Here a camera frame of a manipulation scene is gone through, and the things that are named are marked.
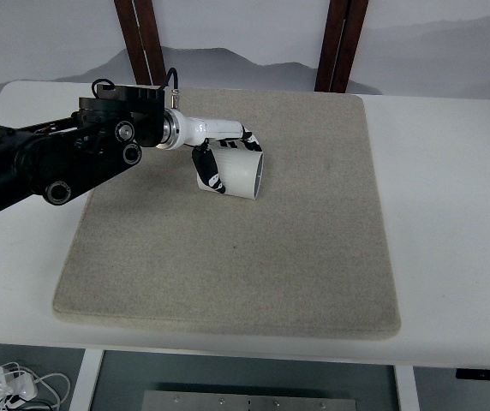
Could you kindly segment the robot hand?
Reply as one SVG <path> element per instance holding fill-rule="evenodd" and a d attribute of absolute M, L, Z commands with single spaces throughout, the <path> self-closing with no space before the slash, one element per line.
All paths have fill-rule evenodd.
<path fill-rule="evenodd" d="M 159 147 L 192 148 L 198 187 L 254 200 L 260 189 L 263 151 L 254 134 L 237 121 L 187 117 L 176 109 L 164 114 Z"/>

